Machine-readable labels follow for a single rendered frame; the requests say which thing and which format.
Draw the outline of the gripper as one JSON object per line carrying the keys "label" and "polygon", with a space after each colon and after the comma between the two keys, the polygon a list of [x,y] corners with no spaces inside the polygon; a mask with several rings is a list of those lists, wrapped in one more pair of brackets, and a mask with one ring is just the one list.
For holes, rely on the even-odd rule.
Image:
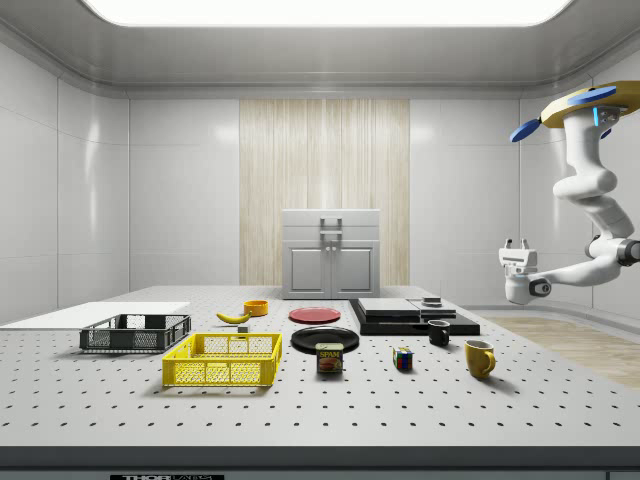
{"label": "gripper", "polygon": [[526,239],[522,239],[519,248],[512,246],[511,238],[506,240],[499,250],[500,264],[506,275],[522,275],[537,272],[537,251],[531,249]]}

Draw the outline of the black mug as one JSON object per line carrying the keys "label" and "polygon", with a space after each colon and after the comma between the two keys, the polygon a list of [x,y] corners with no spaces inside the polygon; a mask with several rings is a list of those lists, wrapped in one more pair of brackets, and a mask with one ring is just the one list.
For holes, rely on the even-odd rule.
{"label": "black mug", "polygon": [[450,323],[445,320],[429,320],[428,333],[432,345],[445,347],[450,341]]}

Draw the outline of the yellow mug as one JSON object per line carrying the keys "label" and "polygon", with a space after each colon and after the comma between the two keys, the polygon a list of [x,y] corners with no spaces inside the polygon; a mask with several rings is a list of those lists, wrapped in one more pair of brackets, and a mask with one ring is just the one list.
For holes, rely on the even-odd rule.
{"label": "yellow mug", "polygon": [[464,348],[470,374],[479,379],[487,378],[496,366],[494,346],[482,340],[467,340]]}

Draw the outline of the black stove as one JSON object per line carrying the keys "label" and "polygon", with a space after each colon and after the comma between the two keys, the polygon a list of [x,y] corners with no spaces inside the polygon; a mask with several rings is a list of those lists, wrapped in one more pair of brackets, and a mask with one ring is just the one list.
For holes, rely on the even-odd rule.
{"label": "black stove", "polygon": [[360,298],[350,303],[361,335],[427,335],[429,320],[449,322],[451,335],[480,334],[480,325],[454,308],[429,308],[417,299]]}

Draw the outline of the drone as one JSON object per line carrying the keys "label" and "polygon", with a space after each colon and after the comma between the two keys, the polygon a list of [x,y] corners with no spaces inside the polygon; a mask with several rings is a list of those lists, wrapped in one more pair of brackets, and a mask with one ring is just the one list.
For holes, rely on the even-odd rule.
{"label": "drone", "polygon": [[547,128],[563,128],[564,117],[580,110],[591,110],[596,126],[607,125],[601,135],[605,138],[620,116],[640,109],[640,81],[616,81],[596,87],[585,88],[554,100],[542,111],[537,119],[519,126],[510,136],[511,142],[518,142],[540,125]]}

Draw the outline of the white cabinet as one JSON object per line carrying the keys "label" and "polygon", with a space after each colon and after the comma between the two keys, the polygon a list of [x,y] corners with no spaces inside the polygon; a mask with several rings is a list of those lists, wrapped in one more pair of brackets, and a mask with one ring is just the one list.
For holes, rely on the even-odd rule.
{"label": "white cabinet", "polygon": [[378,209],[284,209],[283,297],[377,297],[379,214]]}

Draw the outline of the red plate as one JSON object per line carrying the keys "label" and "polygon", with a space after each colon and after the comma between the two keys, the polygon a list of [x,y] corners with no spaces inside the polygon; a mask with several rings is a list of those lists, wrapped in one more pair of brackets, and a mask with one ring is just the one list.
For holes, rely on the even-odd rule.
{"label": "red plate", "polygon": [[301,324],[328,324],[341,318],[341,312],[327,307],[303,307],[289,312],[289,319]]}

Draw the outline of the flat-sided can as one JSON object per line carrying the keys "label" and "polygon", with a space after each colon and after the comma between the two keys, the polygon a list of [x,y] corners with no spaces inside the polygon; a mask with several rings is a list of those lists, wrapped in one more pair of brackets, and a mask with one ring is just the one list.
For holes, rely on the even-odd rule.
{"label": "flat-sided can", "polygon": [[343,371],[342,343],[317,343],[316,360],[318,373],[341,373]]}

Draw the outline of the black plate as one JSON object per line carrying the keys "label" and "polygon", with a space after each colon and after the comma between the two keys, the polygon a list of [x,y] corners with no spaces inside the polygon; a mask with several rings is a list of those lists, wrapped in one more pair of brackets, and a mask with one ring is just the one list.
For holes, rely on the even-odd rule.
{"label": "black plate", "polygon": [[314,354],[318,343],[341,343],[344,352],[349,352],[358,347],[359,336],[352,330],[331,326],[304,328],[291,335],[291,344],[304,353]]}

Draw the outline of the yellow basket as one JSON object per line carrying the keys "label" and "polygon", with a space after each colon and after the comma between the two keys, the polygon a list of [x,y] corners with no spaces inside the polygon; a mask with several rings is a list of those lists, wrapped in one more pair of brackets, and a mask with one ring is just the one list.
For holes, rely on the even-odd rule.
{"label": "yellow basket", "polygon": [[194,333],[162,358],[165,386],[270,386],[280,333]]}

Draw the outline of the dark grey basket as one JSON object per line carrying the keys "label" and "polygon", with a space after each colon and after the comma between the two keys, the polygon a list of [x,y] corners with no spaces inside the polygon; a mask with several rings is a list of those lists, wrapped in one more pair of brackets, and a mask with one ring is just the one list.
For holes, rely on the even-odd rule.
{"label": "dark grey basket", "polygon": [[119,314],[80,331],[80,348],[105,352],[163,352],[191,330],[189,315]]}

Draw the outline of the white board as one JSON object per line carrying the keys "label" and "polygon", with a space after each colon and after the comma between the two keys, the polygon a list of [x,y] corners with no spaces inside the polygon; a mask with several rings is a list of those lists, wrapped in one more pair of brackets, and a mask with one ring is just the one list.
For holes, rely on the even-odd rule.
{"label": "white board", "polygon": [[78,330],[118,314],[170,314],[188,305],[189,302],[89,302],[1,325],[0,329]]}

